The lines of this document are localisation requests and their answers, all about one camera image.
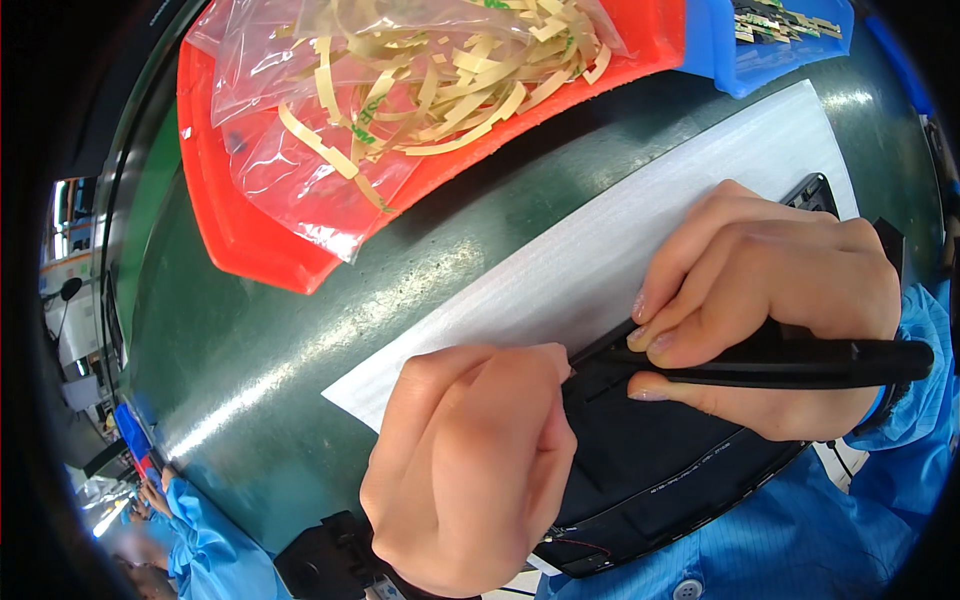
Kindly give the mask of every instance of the left hand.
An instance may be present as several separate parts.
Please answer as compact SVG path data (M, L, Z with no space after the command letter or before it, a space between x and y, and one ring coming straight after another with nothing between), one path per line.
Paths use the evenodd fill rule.
M147 481L143 484L143 495L147 496L147 501L154 507L155 511L160 511L170 518L173 518L173 511L170 510L170 504L167 503L167 497L158 492L154 487L154 482Z
M360 489L373 551L449 597L509 582L553 523L577 447L559 344L459 346L403 367Z

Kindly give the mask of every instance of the clear plastic bag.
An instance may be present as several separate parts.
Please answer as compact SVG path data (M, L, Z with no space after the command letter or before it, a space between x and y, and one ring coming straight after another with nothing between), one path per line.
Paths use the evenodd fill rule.
M338 105L348 104L349 92L342 90ZM399 108L403 108L403 94L404 90L398 87L390 96ZM315 98L298 100L289 106L326 146L350 155L352 132L329 125L328 111ZM231 119L222 131L237 189L296 235L352 263L382 215L381 208L363 194L356 181L344 178L294 137L275 111ZM419 163L419 157L388 152L377 162L361 160L359 173L389 206L390 199Z
M186 41L204 54L216 57L232 8L233 0L213 0L187 32Z
M615 54L624 54L623 41L599 1L578 0L577 4L594 22L601 41ZM331 51L337 53L347 48L344 30L370 36L387 31L427 32L428 43L410 65L409 82L421 80L426 63L440 56L441 81L455 80L455 69L445 67L450 65L453 48L463 47L473 34L498 40L488 56L491 60L503 60L531 39L516 11L489 9L463 0L364 0L355 4L303 0L302 6L289 0L232 0L227 32L217 52L210 107L213 126L282 101L315 95L312 74L319 58L312 40L316 35L331 36ZM330 74L335 86L369 84L379 70L347 54L333 62Z
M527 41L528 26L516 12L488 7L482 0L301 0L297 37L361 35L397 30L507 34ZM600 0L577 0L593 21L600 41L617 55L626 46Z

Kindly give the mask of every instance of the person in blue coat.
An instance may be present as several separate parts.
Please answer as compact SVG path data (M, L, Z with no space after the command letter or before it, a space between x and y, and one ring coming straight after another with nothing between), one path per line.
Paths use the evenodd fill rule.
M679 401L774 441L843 437L870 457L849 493L813 449L735 508L661 550L579 580L543 576L539 599L861 598L903 564L957 446L948 287L900 291L869 223L838 223L724 181L653 258L633 309L634 351L702 364L768 317L824 339L926 342L909 386L736 389L639 372L637 401ZM506 584L560 509L576 438L560 345L464 346L411 359L361 488L373 550L409 583L453 597Z
M183 600L287 600L270 556L169 466L162 493L143 488L162 520L123 526L116 552L135 565L166 571Z

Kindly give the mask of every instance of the adhesive tape strip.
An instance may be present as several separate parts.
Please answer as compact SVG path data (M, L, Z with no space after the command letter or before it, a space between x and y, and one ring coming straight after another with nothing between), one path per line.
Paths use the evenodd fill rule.
M283 123L283 127L287 128L298 140L322 156L324 160L330 163L330 166L337 170L337 173L348 180L356 177L360 171L357 166L350 162L347 157L336 148L327 148L319 135L297 120L297 117L290 112L286 103L277 107L277 112L280 115L280 122Z

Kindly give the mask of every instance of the green workbench surface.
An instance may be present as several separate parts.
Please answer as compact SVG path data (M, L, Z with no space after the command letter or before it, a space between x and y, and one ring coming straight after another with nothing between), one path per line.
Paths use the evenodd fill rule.
M177 172L138 279L130 393L156 418L162 451L277 552L320 518L359 510L376 436L321 390L636 169L806 78L861 213L906 233L919 278L929 278L941 242L929 153L917 114L860 27L848 59L809 65L742 101L667 72L572 108L420 201L309 297L218 271ZM167 119L156 144L176 135Z

